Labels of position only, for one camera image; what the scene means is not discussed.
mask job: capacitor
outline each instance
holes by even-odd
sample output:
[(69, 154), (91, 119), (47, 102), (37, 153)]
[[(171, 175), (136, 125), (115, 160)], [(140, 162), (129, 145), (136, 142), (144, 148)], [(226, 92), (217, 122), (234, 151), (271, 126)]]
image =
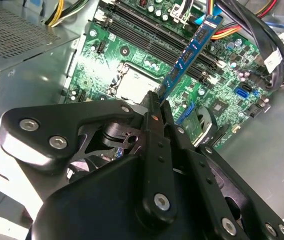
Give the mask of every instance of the capacitor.
[(186, 103), (185, 100), (182, 101), (182, 107), (183, 107), (183, 108), (187, 108), (187, 103)]
[(151, 67), (152, 67), (153, 69), (156, 69), (156, 68), (157, 68), (156, 63), (152, 63)]
[(226, 48), (226, 49), (229, 49), (229, 50), (234, 49), (234, 47), (235, 47), (235, 44), (234, 44), (233, 42), (229, 42), (229, 43), (225, 46), (225, 48)]
[(90, 30), (91, 37), (95, 37), (96, 35), (97, 35), (97, 32), (94, 29)]
[(212, 52), (212, 51), (215, 50), (215, 47), (214, 47), (214, 45), (209, 45), (209, 46), (208, 46), (208, 49)]
[(263, 102), (265, 102), (265, 103), (268, 103), (268, 102), (270, 101), (270, 99), (269, 99), (267, 96), (265, 96), (265, 95), (262, 95), (262, 96), (261, 96), (261, 100), (262, 100)]
[(150, 6), (148, 6), (147, 10), (149, 11), (149, 13), (154, 12), (154, 10), (155, 10), (154, 5), (150, 5)]
[(162, 20), (163, 21), (167, 21), (168, 20), (168, 14), (167, 13), (163, 13)]
[(233, 61), (233, 62), (230, 63), (230, 66), (231, 66), (231, 68), (234, 69), (234, 68), (236, 68), (237, 64), (236, 64), (236, 62)]
[(205, 95), (205, 90), (204, 90), (204, 89), (200, 89), (200, 90), (198, 91), (198, 94), (199, 94), (200, 96)]
[(239, 47), (242, 45), (242, 39), (238, 38), (236, 41), (235, 41), (235, 46)]
[(162, 15), (162, 10), (161, 10), (161, 9), (157, 9), (157, 10), (155, 11), (155, 15), (156, 15), (157, 17), (161, 16), (161, 15)]
[(266, 106), (266, 103), (263, 102), (261, 99), (257, 100), (256, 102), (259, 106), (261, 106), (262, 108)]
[(151, 62), (149, 60), (145, 60), (144, 64), (148, 67), (151, 66)]

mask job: yellow wire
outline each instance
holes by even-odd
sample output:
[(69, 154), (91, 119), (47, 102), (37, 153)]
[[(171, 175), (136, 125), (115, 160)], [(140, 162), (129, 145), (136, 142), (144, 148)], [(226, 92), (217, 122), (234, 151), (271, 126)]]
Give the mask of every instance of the yellow wire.
[[(267, 2), (256, 14), (260, 14), (260, 13), (266, 8), (266, 6), (271, 3), (271, 1), (272, 1), (272, 0), (268, 0), (268, 2)], [(214, 40), (222, 39), (222, 38), (224, 38), (224, 37), (226, 37), (226, 36), (229, 36), (229, 35), (231, 35), (231, 34), (237, 32), (237, 31), (239, 31), (239, 28), (234, 27), (233, 29), (230, 29), (230, 30), (228, 30), (228, 31), (226, 31), (226, 32), (220, 33), (220, 34), (218, 34), (218, 35), (214, 35), (214, 36), (212, 37), (212, 39), (214, 39)]]
[(211, 1), (211, 4), (210, 4), (210, 14), (213, 14), (213, 7), (214, 7), (214, 0), (210, 0)]
[(55, 22), (58, 21), (58, 19), (61, 17), (63, 8), (64, 8), (64, 0), (59, 0), (56, 14), (55, 14), (54, 18), (52, 19), (52, 21), (48, 24), (48, 26), (52, 26), (53, 24), (55, 24)]

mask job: blue ram module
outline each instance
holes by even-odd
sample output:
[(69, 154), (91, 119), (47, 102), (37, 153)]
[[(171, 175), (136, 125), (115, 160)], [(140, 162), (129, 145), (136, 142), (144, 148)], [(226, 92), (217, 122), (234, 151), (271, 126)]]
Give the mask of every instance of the blue ram module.
[(181, 56), (172, 67), (171, 71), (165, 76), (157, 94), (162, 104), (171, 94), (177, 83), (186, 73), (211, 37), (216, 33), (218, 26), (222, 23), (223, 18), (220, 16), (209, 15), (200, 25), (192, 40), (183, 50)]

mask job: black cable bundle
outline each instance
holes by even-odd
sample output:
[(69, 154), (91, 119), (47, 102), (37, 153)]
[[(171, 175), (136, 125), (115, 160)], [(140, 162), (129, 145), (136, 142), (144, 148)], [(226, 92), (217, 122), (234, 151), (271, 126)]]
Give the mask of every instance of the black cable bundle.
[(216, 4), (254, 38), (263, 59), (268, 58), (277, 48), (279, 49), (283, 60), (272, 72), (270, 85), (266, 86), (270, 90), (277, 90), (283, 84), (284, 78), (284, 44), (282, 41), (266, 23), (236, 0), (219, 0)]

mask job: cable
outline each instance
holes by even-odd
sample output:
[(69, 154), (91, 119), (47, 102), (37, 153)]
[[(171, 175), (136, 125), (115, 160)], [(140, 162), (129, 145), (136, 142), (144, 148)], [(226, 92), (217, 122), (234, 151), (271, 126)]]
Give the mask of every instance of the cable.
[(80, 10), (82, 10), (82, 9), (86, 6), (87, 3), (88, 3), (88, 0), (87, 0), (82, 6), (80, 6), (78, 9), (76, 9), (75, 11), (71, 12), (70, 14), (68, 14), (68, 15), (66, 15), (66, 16), (64, 16), (64, 17), (61, 17), (55, 24), (52, 25), (52, 27), (53, 27), (53, 28), (56, 27), (56, 26), (57, 26), (58, 24), (60, 24), (64, 19), (66, 19), (66, 18), (68, 18), (68, 17), (70, 17), (70, 16), (72, 16), (72, 15), (78, 13)]
[(186, 5), (186, 0), (183, 0), (183, 2), (181, 3), (180, 8), (176, 11), (177, 16), (181, 16), (182, 11), (184, 10)]
[(214, 0), (207, 0), (206, 1), (206, 15), (213, 14), (213, 7), (214, 7)]
[(184, 19), (189, 19), (190, 15), (191, 15), (191, 10), (192, 10), (192, 7), (193, 7), (194, 0), (190, 0), (190, 1), (191, 2), (189, 4), (188, 9), (186, 10), (186, 13), (183, 14), (183, 16), (182, 16), (182, 18), (184, 18)]
[[(75, 11), (76, 9), (78, 9), (81, 4), (83, 2), (85, 2), (87, 0), (78, 0), (76, 3), (72, 4), (70, 7), (68, 7), (67, 9), (62, 11), (62, 14), (60, 15), (60, 18), (63, 18), (67, 15), (69, 15), (70, 13), (72, 13), (73, 11)], [(58, 10), (58, 5), (56, 6), (55, 10), (53, 11), (52, 15), (47, 19), (47, 21), (45, 22), (45, 25), (49, 25), (50, 23), (55, 24), (59, 19), (57, 19), (55, 22), (53, 22), (53, 18)]]
[(60, 17), (64, 7), (64, 0), (59, 0), (58, 8), (53, 20), (48, 24), (48, 26), (52, 26)]
[[(239, 23), (239, 25), (247, 31), (251, 36), (254, 38), (255, 43), (260, 51), (260, 54), (263, 59), (267, 59), (274, 51), (277, 50), (277, 46), (274, 44), (273, 41), (269, 40), (268, 35), (265, 33), (263, 28), (259, 25), (256, 21), (258, 18), (251, 13), (248, 9), (244, 6), (239, 4), (237, 1), (234, 0), (225, 0), (226, 3), (233, 6), (236, 12), (234, 14), (238, 15), (240, 19), (243, 21), (235, 22)], [(284, 78), (284, 66), (283, 63), (280, 63), (275, 67), (271, 74), (271, 83), (266, 87), (270, 90), (277, 90), (280, 88), (280, 85), (283, 83)]]
[(190, 9), (190, 7), (192, 7), (192, 5), (193, 5), (192, 0), (186, 0), (186, 4), (181, 12), (181, 15), (183, 16), (186, 12), (188, 12), (188, 10)]
[[(262, 7), (257, 13), (256, 15), (259, 17), (259, 18), (262, 18), (264, 17), (267, 13), (269, 13), (270, 10), (273, 9), (273, 7), (275, 6), (277, 0), (269, 0), (268, 3)], [(225, 33), (225, 34), (222, 34), (224, 32), (227, 32), (228, 30), (230, 29), (237, 29), (240, 30), (240, 28), (238, 28), (238, 24), (236, 24), (235, 22), (231, 22), (227, 25), (225, 25), (224, 27), (222, 27), (214, 36), (212, 39), (214, 40), (217, 40), (217, 39), (221, 39), (221, 38), (224, 38), (232, 33), (235, 33), (237, 31), (229, 31), (228, 33)]]
[[(248, 11), (245, 7), (238, 4), (240, 8), (242, 8), (243, 11)], [(268, 37), (273, 41), (273, 43), (278, 47), (282, 58), (283, 58), (283, 64), (284, 64), (284, 44), (281, 41), (281, 39), (278, 37), (278, 35), (261, 19), (256, 18), (257, 23), (261, 26), (261, 28), (264, 30), (264, 32), (268, 35)]]
[(239, 17), (239, 14), (235, 14), (222, 0), (218, 1), (216, 4), (230, 19), (235, 21), (238, 26), (250, 33), (249, 27), (244, 20)]

